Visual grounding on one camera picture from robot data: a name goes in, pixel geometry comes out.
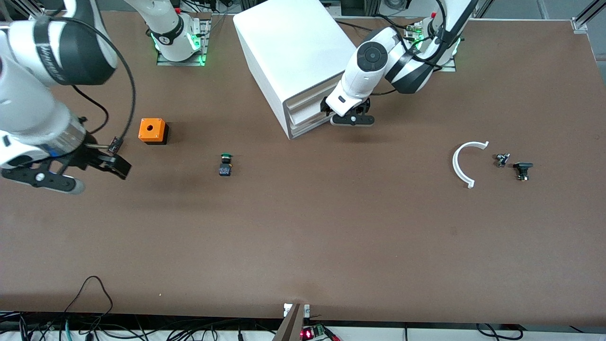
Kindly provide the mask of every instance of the brown table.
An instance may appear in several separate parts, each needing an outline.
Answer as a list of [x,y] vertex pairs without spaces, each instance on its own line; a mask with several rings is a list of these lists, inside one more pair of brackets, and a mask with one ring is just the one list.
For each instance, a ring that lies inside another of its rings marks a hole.
[[[104,19],[135,74],[136,119],[164,118],[170,144],[140,142],[135,122],[128,179],[73,170],[80,196],[0,181],[0,308],[62,311],[96,274],[114,312],[280,317],[307,302],[323,319],[606,325],[606,91],[569,22],[473,21],[458,71],[373,98],[374,127],[288,141],[231,17],[198,68],[156,67],[136,13]],[[109,141],[124,70],[84,90],[112,115]],[[461,153],[473,189],[451,166],[468,141],[490,141]],[[495,167],[501,152],[533,162],[530,181]],[[74,306],[106,308],[97,284]]]

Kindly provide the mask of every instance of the black strap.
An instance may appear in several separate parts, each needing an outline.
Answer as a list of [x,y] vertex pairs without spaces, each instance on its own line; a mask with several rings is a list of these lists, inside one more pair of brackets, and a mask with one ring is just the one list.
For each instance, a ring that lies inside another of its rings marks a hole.
[[177,23],[177,26],[175,28],[173,28],[172,30],[170,30],[169,32],[156,33],[154,31],[150,30],[150,32],[152,33],[154,38],[156,38],[156,40],[160,44],[172,45],[175,38],[177,38],[181,34],[181,32],[183,32],[183,27],[184,27],[183,18],[181,16],[178,16],[178,18],[179,18],[179,22]]
[[48,37],[49,24],[50,17],[48,16],[38,18],[36,24],[34,24],[34,43],[36,44],[38,57],[46,72],[48,72],[54,81],[61,85],[70,85],[71,82],[65,78],[63,69],[59,66],[53,49],[50,47],[50,38]]
[[385,75],[385,79],[388,82],[392,82],[394,78],[396,78],[396,76],[400,73],[400,71],[404,68],[404,66],[414,57],[414,54],[412,52],[412,50],[414,49],[410,49],[408,51],[406,51],[401,57],[400,59],[398,59],[398,61],[396,62],[396,64],[394,64],[391,69],[389,69],[389,72],[387,72],[387,74]]

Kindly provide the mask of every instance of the table surface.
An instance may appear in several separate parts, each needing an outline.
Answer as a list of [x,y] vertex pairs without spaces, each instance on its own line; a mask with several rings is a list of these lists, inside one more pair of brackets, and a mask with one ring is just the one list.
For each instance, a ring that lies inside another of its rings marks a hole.
[[[472,21],[456,73],[373,98],[372,128],[289,141],[231,17],[195,68],[156,67],[136,13],[103,15],[135,75],[136,119],[165,119],[170,142],[140,142],[135,121],[127,180],[71,170],[80,196],[0,181],[3,310],[62,311],[95,274],[123,313],[280,317],[306,302],[322,319],[606,325],[606,91],[569,22]],[[83,89],[110,111],[109,141],[130,103],[124,69]],[[451,165],[468,141],[490,142],[459,157],[473,189]],[[495,167],[503,152],[534,163],[530,181]],[[91,283],[73,309],[107,302]]]

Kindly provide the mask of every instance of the orange block with black base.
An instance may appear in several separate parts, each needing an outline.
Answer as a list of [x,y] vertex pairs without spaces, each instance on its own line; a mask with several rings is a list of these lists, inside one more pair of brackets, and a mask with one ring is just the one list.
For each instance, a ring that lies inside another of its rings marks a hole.
[[143,118],[139,127],[139,140],[147,144],[166,144],[168,124],[162,118]]

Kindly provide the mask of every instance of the white c-shaped part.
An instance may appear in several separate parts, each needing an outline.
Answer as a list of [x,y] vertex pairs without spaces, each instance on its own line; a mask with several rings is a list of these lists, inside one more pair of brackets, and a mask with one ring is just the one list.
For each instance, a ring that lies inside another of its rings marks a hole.
[[464,143],[456,150],[456,152],[454,152],[454,155],[453,155],[454,172],[456,173],[456,175],[459,178],[461,178],[461,180],[463,180],[464,182],[467,183],[467,188],[473,188],[473,184],[475,183],[474,179],[465,175],[465,173],[463,173],[463,171],[461,170],[461,167],[459,166],[459,152],[461,151],[461,149],[463,149],[465,147],[475,147],[475,148],[484,149],[484,148],[488,147],[488,141],[486,141],[486,143],[475,142],[475,141]]

